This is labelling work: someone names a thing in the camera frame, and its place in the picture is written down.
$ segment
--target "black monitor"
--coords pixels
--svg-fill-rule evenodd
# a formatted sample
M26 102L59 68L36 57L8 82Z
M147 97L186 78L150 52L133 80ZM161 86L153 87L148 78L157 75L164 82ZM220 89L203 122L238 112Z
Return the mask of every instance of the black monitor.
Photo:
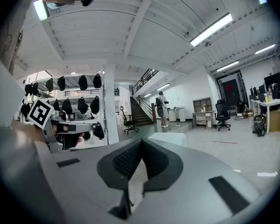
M266 92L266 90L265 90L265 85L263 84L263 85L261 85L260 87L259 87L259 93L260 94L264 94Z
M269 90L269 85L279 83L280 85L280 72L273 74L271 76L265 77L265 84L266 84L266 90Z
M253 92L254 92L254 95L257 95L256 87L253 87Z

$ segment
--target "white desk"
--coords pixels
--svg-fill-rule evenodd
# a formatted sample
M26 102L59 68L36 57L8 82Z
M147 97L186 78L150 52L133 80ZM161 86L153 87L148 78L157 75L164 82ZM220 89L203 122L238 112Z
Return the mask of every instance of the white desk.
M260 105L267 107L266 112L266 121L267 121L267 127L266 127L266 134L269 134L270 130L270 106L273 105L280 105L280 99L273 99L270 102L260 102L259 100L250 100L253 103L253 112L255 114L255 108L254 103L258 104L258 112L260 111Z

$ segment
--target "red line on floor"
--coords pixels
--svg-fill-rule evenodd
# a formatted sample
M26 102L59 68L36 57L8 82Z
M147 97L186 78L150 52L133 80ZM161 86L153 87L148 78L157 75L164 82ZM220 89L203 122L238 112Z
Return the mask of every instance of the red line on floor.
M212 141L212 142L216 142L216 143L225 143L225 144L237 144L237 143L221 142L221 141Z

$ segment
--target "staircase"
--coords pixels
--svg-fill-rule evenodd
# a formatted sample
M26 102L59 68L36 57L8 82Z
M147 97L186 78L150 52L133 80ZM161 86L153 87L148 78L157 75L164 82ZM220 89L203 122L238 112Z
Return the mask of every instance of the staircase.
M142 110L140 105L131 97L131 108L132 108L132 120L136 126L151 125L154 122L149 116Z

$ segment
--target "chair headrest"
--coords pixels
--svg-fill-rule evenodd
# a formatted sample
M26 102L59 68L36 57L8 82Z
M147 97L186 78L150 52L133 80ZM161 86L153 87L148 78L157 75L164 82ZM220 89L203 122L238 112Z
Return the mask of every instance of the chair headrest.
M223 103L225 103L225 100L224 100L224 99L219 99L219 100L217 101L217 104L223 104Z

